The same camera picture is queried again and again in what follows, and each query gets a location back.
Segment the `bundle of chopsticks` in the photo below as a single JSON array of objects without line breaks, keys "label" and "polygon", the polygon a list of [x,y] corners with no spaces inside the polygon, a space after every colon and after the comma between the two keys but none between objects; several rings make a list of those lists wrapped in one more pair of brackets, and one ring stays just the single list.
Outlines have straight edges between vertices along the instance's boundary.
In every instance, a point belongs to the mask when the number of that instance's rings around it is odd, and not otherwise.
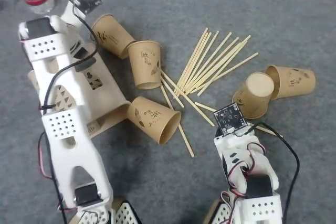
[{"label": "bundle of chopsticks", "polygon": [[[204,104],[192,101],[188,97],[188,94],[194,93],[199,90],[199,93],[197,95],[200,96],[204,92],[204,90],[210,86],[211,83],[228,74],[229,72],[235,70],[239,66],[243,65],[244,63],[248,62],[258,55],[258,53],[255,53],[245,60],[241,61],[240,63],[234,65],[230,69],[224,71],[229,63],[245,47],[251,36],[247,36],[242,41],[238,41],[239,38],[237,37],[232,42],[230,42],[230,44],[227,45],[225,49],[223,49],[223,51],[220,51],[232,35],[232,33],[229,32],[229,34],[223,39],[221,44],[214,50],[214,52],[209,57],[207,57],[207,54],[210,51],[211,46],[216,40],[218,34],[219,31],[217,31],[215,35],[211,38],[212,33],[208,32],[208,28],[204,30],[184,71],[182,72],[178,83],[175,83],[163,70],[161,70],[161,90],[169,107],[171,109],[174,109],[167,96],[166,90],[173,96],[178,104],[182,108],[184,108],[182,101],[179,99],[179,96],[181,95],[212,127],[214,127],[215,124],[200,108],[206,109],[211,112],[215,112],[216,110]],[[188,139],[185,136],[182,126],[180,124],[178,126],[178,129],[189,150],[190,155],[194,157],[195,154],[189,144]]]},{"label": "bundle of chopsticks", "polygon": [[[208,28],[205,28],[202,33],[201,38],[199,39],[179,81],[177,82],[178,88],[186,95],[199,91],[197,95],[200,96],[214,81],[258,55],[258,53],[255,53],[237,65],[224,71],[229,63],[245,47],[251,36],[247,36],[242,41],[239,41],[239,37],[237,37],[228,46],[226,46],[223,51],[220,51],[232,35],[232,33],[229,32],[221,44],[207,58],[207,54],[216,40],[218,33],[219,31],[217,31],[212,38],[212,33],[208,32]],[[177,96],[181,94],[178,89],[175,89],[174,93]]]}]

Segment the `paper cup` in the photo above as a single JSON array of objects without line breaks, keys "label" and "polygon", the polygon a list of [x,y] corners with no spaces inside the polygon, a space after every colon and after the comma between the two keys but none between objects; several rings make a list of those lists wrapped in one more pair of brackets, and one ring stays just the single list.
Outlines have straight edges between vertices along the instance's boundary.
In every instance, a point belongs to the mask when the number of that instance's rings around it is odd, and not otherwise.
[{"label": "paper cup", "polygon": [[151,40],[135,42],[128,48],[135,86],[154,89],[161,85],[161,48]]},{"label": "paper cup", "polygon": [[137,97],[127,111],[127,118],[157,143],[165,144],[176,131],[181,113]]},{"label": "paper cup", "polygon": [[309,69],[270,65],[266,69],[266,74],[273,79],[275,85],[271,95],[272,100],[309,94],[314,90],[316,84],[315,74]]},{"label": "paper cup", "polygon": [[111,15],[106,14],[96,20],[92,26],[99,44],[120,59],[127,58],[127,46],[135,39]]},{"label": "paper cup", "polygon": [[232,102],[238,103],[245,118],[256,119],[266,113],[273,90],[272,78],[265,73],[255,72],[234,94]]}]

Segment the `perforated panel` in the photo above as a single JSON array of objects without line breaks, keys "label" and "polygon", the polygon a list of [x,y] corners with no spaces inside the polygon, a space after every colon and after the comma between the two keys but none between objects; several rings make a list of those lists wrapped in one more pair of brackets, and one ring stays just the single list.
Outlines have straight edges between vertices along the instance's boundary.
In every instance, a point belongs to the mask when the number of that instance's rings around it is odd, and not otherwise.
[{"label": "perforated panel", "polygon": [[63,139],[72,137],[77,127],[81,125],[78,110],[69,109],[59,111],[42,117],[44,128],[50,139]]},{"label": "perforated panel", "polygon": [[109,213],[105,211],[85,211],[78,224],[105,224],[109,220]]},{"label": "perforated panel", "polygon": [[24,41],[30,61],[66,54],[69,49],[63,34]]},{"label": "perforated panel", "polygon": [[228,207],[228,205],[226,203],[221,203],[211,223],[220,224],[224,220],[227,220],[230,217],[230,214],[231,214],[231,209]]},{"label": "perforated panel", "polygon": [[116,224],[138,224],[138,221],[132,211],[129,203],[124,202],[119,208],[116,217]]},{"label": "perforated panel", "polygon": [[260,221],[282,217],[279,195],[244,199],[242,202],[243,218],[245,221]]}]

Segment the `circuit board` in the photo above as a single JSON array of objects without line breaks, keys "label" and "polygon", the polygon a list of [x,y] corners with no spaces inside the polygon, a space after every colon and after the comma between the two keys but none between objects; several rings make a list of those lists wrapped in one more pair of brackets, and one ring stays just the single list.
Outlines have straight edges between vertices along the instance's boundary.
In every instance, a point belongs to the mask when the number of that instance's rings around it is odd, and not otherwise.
[{"label": "circuit board", "polygon": [[223,136],[247,126],[247,122],[236,102],[217,110],[214,115]]}]

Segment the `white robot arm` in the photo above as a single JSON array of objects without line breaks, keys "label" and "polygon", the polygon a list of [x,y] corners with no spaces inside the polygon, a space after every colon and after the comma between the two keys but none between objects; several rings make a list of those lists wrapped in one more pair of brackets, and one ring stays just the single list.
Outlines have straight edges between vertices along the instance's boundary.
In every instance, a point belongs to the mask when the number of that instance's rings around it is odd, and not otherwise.
[{"label": "white robot arm", "polygon": [[[113,190],[87,125],[111,111],[116,103],[129,104],[97,51],[85,45],[78,34],[85,15],[100,3],[100,0],[70,0],[61,18],[55,15],[19,25],[19,37],[39,88],[54,185],[58,196],[62,196],[61,202],[68,208],[76,208],[78,219],[85,220],[85,224],[115,223],[116,220],[111,207]],[[66,70],[62,74],[51,71],[52,61],[59,70]],[[92,88],[85,79],[82,71],[91,67],[99,69],[102,87]],[[55,111],[53,100],[57,87],[61,86],[71,94],[75,104]],[[84,168],[94,181],[75,187],[72,181],[75,167]]]},{"label": "white robot arm", "polygon": [[254,131],[245,134],[250,129],[247,124],[242,122],[242,127],[238,130],[230,129],[230,122],[224,114],[231,111],[234,112],[234,117],[229,115],[229,118],[236,119],[239,124],[244,120],[239,116],[237,104],[228,106],[227,110],[219,112],[220,115],[216,117],[218,124],[221,126],[224,122],[228,129],[224,131],[225,134],[221,133],[214,138],[229,184],[228,192],[222,192],[222,196],[229,199],[227,208],[230,211],[221,211],[224,215],[214,220],[219,219],[221,222],[218,223],[229,224],[282,224],[280,195],[275,192],[279,180],[264,155],[265,148]]}]

